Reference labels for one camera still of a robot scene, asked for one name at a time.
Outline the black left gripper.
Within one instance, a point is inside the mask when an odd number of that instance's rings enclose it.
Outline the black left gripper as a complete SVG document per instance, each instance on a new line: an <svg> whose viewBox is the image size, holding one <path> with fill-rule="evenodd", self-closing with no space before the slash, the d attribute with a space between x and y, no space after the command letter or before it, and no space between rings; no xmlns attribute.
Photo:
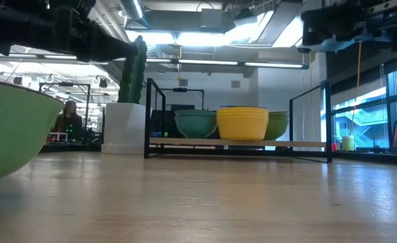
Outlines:
<svg viewBox="0 0 397 243"><path fill-rule="evenodd" d="M110 61L129 58L138 54L133 44L116 39L104 32L91 37L91 20L88 15L96 0L51 0L54 17L52 45L55 52L75 55L78 59L88 61Z"/></svg>

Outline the teal bowl blue dot pattern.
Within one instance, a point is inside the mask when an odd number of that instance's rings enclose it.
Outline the teal bowl blue dot pattern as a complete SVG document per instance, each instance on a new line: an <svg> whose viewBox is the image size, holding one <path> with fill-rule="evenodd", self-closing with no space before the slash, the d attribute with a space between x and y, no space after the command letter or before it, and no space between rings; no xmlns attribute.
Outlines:
<svg viewBox="0 0 397 243"><path fill-rule="evenodd" d="M176 116L176 127L185 138L207 138L217 128L216 117Z"/></svg>
<svg viewBox="0 0 397 243"><path fill-rule="evenodd" d="M199 109L184 109L184 110L176 110L174 111L177 117L183 116L203 116L203 117L216 117L215 111L206 111Z"/></svg>

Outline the tall green cactus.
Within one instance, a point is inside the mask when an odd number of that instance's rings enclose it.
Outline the tall green cactus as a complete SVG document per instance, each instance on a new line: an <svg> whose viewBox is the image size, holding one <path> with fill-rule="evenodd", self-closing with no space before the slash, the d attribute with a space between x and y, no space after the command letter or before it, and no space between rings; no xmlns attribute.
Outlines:
<svg viewBox="0 0 397 243"><path fill-rule="evenodd" d="M139 104L141 98L142 82L147 60L147 44L139 35L133 42L137 54L127 57L124 62L120 89L118 90L118 103Z"/></svg>

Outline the white angular planter pot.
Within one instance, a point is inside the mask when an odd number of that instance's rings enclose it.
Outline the white angular planter pot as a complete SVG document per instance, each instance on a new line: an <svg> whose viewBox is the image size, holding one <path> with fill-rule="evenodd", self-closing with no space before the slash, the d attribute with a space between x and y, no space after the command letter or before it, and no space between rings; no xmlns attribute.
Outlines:
<svg viewBox="0 0 397 243"><path fill-rule="evenodd" d="M135 103L109 103L101 152L112 155L143 155L146 107Z"/></svg>

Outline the long ceiling light bar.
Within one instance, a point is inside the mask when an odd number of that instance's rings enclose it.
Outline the long ceiling light bar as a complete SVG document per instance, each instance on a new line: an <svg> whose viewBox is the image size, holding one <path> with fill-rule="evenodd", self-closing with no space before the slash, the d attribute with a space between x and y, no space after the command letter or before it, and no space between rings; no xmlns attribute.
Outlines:
<svg viewBox="0 0 397 243"><path fill-rule="evenodd" d="M248 68L280 68L280 69L298 69L307 70L308 64L304 63L272 63L272 62L247 62L247 61L217 61L217 60L200 60L200 59L161 59L150 58L147 63L158 64L187 64L187 65L221 65L221 66L238 66Z"/></svg>
<svg viewBox="0 0 397 243"><path fill-rule="evenodd" d="M80 61L75 56L71 56L71 55L42 55L42 54L26 54L26 53L10 53L9 55L0 54L0 61L108 65L107 61L86 62L86 61Z"/></svg>

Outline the person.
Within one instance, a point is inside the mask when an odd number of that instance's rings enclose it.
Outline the person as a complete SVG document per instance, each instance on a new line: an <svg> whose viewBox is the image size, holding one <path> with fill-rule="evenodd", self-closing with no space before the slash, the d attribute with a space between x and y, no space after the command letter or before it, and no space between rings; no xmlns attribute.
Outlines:
<svg viewBox="0 0 397 243"><path fill-rule="evenodd" d="M76 112L77 106L74 101L67 101L62 113L52 128L52 132L76 132L82 129L82 117Z"/></svg>

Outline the yellow-green cylinder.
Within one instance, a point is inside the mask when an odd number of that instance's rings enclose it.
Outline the yellow-green cylinder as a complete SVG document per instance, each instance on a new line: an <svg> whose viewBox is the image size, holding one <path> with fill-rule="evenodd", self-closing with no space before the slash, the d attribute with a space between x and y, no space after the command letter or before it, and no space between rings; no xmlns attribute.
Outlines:
<svg viewBox="0 0 397 243"><path fill-rule="evenodd" d="M342 150L343 151L354 151L355 150L355 143L354 143L353 135L342 137Z"/></svg>

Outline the black metal wood shelf rack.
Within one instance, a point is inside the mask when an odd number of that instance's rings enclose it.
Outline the black metal wood shelf rack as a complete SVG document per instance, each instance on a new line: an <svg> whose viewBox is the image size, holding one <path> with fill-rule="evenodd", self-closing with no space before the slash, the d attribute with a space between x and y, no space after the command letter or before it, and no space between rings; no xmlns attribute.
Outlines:
<svg viewBox="0 0 397 243"><path fill-rule="evenodd" d="M316 88L325 91L325 142L300 142L293 139L293 99L289 100L289 140L288 141L242 141L205 138L165 137L166 96L152 78L146 81L144 158L150 159L167 155L221 155L249 157L293 157L319 163L332 163L332 115L330 105L330 85L320 84ZM155 90L162 98L161 135L151 136L151 93Z"/></svg>

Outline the silver air duct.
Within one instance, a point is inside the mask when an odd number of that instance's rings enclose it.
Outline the silver air duct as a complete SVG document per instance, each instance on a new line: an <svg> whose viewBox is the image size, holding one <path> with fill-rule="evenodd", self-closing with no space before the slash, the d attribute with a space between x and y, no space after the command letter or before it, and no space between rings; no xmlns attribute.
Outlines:
<svg viewBox="0 0 397 243"><path fill-rule="evenodd" d="M142 0L119 0L120 7L129 20L140 20L144 16Z"/></svg>

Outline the black table edge rail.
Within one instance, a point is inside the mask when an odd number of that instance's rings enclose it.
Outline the black table edge rail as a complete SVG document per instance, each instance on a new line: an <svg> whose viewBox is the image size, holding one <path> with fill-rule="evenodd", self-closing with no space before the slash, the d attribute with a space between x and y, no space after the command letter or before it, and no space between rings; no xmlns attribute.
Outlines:
<svg viewBox="0 0 397 243"><path fill-rule="evenodd" d="M397 165L397 155L377 154L377 153L351 153L351 152L328 152L319 151L258 151L242 149L205 149L205 148L150 148L150 154L157 155L215 155L215 156L242 156L242 157L297 157L305 160L314 158L324 158L324 163L328 163L328 158L347 159L351 161L368 161Z"/></svg>

